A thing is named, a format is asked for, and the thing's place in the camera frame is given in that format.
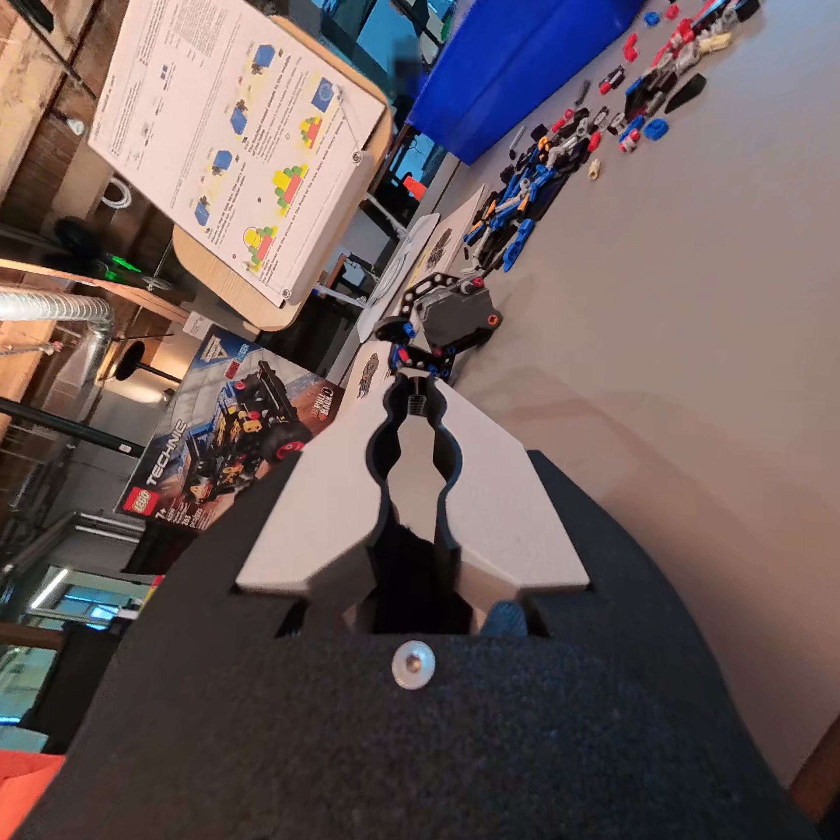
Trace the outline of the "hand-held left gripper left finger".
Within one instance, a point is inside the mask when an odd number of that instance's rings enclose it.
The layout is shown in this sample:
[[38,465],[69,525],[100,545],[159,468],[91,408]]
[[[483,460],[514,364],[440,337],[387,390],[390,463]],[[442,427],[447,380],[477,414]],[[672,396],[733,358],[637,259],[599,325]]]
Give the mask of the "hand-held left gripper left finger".
[[392,519],[407,378],[399,374],[307,444],[236,579],[342,619],[375,588],[375,545]]

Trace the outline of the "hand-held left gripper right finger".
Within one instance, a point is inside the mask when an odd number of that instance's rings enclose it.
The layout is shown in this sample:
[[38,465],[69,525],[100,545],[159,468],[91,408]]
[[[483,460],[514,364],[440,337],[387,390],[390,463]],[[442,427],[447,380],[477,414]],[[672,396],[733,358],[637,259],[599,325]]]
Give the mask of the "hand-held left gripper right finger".
[[451,386],[427,378],[444,579],[474,610],[586,589],[590,576],[522,443]]

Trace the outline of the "partly built lego model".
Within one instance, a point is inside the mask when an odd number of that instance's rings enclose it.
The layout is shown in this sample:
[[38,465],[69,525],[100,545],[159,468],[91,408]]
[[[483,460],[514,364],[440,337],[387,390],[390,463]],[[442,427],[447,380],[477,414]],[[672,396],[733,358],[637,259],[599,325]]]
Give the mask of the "partly built lego model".
[[392,373],[450,382],[458,356],[487,343],[501,323],[483,276],[435,271],[404,291],[396,313],[375,324],[374,337],[390,344]]

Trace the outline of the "pile of lego pieces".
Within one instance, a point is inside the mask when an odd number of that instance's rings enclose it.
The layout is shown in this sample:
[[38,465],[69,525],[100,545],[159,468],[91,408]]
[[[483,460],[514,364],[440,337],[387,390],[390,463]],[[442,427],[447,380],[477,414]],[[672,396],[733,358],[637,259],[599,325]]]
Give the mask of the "pile of lego pieces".
[[494,271],[509,271],[537,222],[573,174],[586,169],[596,181],[602,161],[596,156],[608,138],[623,154],[643,141],[661,140],[669,131],[666,116],[698,98],[707,79],[696,71],[706,57],[727,49],[736,27],[756,15],[761,1],[705,2],[694,17],[683,17],[649,66],[624,91],[615,106],[592,111],[585,106],[591,88],[584,80],[573,106],[549,127],[539,125],[525,151],[511,152],[500,174],[501,189],[491,192],[465,231],[467,285],[483,287]]

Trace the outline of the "lego set box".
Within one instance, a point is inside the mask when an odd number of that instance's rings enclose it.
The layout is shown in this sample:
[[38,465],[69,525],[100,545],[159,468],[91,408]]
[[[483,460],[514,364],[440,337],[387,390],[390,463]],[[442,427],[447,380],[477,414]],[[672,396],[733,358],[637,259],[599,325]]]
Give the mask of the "lego set box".
[[203,532],[324,431],[344,390],[217,325],[206,332],[113,509]]

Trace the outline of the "open lego instruction booklet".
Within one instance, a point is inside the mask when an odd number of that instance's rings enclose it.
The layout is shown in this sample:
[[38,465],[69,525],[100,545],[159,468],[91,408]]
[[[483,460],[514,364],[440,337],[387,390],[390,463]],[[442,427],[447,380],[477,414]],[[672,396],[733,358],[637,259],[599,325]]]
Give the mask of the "open lego instruction booklet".
[[[396,314],[396,308],[404,291],[417,284],[427,275],[440,271],[455,275],[468,265],[464,256],[464,237],[473,226],[473,219],[479,213],[485,198],[489,195],[486,186],[481,186],[468,200],[462,203],[446,217],[440,217],[424,252],[412,269],[407,283],[392,301],[391,310],[386,317]],[[388,349],[377,342],[375,336],[361,342],[355,325],[350,329],[347,339],[341,345],[337,360],[329,370],[332,378],[337,379],[344,389],[337,420],[351,412],[355,404],[365,398],[372,385],[386,380],[390,371],[387,366]]]

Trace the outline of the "white metal stand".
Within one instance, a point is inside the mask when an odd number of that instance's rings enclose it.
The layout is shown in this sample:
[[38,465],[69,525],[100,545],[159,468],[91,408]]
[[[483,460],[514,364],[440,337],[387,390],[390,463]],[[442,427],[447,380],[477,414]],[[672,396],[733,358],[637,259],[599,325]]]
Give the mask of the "white metal stand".
[[439,219],[438,213],[431,213],[413,222],[380,276],[363,268],[359,260],[342,254],[329,277],[315,286],[312,296],[349,307],[350,314],[357,317],[360,341],[371,339],[375,324],[391,310],[392,301],[407,283]]

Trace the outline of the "black metal pole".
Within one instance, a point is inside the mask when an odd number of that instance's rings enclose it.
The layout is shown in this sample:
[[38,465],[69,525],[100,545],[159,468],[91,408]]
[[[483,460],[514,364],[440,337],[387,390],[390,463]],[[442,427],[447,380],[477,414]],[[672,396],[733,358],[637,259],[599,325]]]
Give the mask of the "black metal pole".
[[26,406],[6,397],[1,397],[1,413],[15,419],[29,421],[54,432],[78,439],[91,445],[105,448],[112,452],[121,453],[138,459],[144,452],[144,446],[128,439],[102,430],[87,426],[83,423],[71,421],[62,416],[42,411],[32,406]]

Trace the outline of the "white instruction sheet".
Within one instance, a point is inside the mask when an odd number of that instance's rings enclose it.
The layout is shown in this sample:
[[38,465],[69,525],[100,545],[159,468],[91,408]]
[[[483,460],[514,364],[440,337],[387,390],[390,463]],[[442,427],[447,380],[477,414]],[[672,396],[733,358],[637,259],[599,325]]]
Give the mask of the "white instruction sheet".
[[90,147],[270,305],[302,304],[366,193],[384,94],[247,2],[129,2]]

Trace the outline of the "blue plastic bin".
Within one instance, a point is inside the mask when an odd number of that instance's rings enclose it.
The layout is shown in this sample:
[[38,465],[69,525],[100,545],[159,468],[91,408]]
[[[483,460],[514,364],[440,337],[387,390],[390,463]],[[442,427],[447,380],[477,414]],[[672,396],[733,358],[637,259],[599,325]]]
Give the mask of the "blue plastic bin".
[[624,34],[643,4],[476,1],[407,122],[473,164]]

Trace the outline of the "silver metal duct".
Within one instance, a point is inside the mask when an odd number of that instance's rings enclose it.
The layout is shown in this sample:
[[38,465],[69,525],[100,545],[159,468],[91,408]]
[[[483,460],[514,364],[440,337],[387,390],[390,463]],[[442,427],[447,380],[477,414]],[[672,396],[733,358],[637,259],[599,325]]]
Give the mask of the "silver metal duct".
[[92,338],[88,342],[78,387],[90,391],[107,355],[114,331],[111,304],[97,297],[71,295],[24,287],[2,287],[2,322],[84,322]]

